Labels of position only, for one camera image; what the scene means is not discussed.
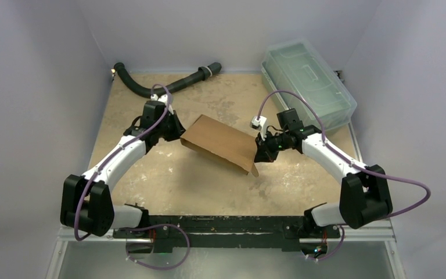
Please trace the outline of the brown cardboard box sheet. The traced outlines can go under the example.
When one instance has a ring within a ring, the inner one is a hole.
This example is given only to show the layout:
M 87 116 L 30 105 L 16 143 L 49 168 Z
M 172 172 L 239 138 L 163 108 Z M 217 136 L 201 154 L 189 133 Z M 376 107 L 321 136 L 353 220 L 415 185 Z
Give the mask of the brown cardboard box sheet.
M 234 169 L 258 177 L 255 138 L 206 115 L 200 115 L 180 137 L 183 146 Z

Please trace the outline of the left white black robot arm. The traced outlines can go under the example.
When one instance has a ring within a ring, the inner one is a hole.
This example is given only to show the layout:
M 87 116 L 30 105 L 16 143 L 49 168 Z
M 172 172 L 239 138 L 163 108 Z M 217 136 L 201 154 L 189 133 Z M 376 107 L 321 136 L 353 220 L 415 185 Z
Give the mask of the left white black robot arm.
M 185 132 L 166 96 L 149 100 L 124 131 L 118 144 L 94 167 L 82 175 L 69 175 L 63 183 L 60 209 L 62 225 L 86 235 L 103 236 L 111 229 L 125 229 L 137 238 L 150 230 L 148 210 L 125 204 L 116 206 L 112 200 L 114 187 L 126 172 L 160 140 L 179 140 Z

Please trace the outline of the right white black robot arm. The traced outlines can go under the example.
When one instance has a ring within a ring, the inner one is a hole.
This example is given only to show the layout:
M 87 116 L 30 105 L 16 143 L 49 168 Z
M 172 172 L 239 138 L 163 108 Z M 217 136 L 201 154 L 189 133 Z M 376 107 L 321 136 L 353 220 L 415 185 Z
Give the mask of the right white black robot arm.
M 304 211 L 304 232 L 316 237 L 329 225 L 346 224 L 358 229 L 373 221 L 386 218 L 393 211 L 384 170 L 367 166 L 337 150 L 316 126 L 305 126 L 295 109 L 277 115 L 280 128 L 268 131 L 264 116 L 255 116 L 250 127 L 256 136 L 256 163 L 272 163 L 279 152 L 293 149 L 322 166 L 339 184 L 338 203 L 324 203 Z

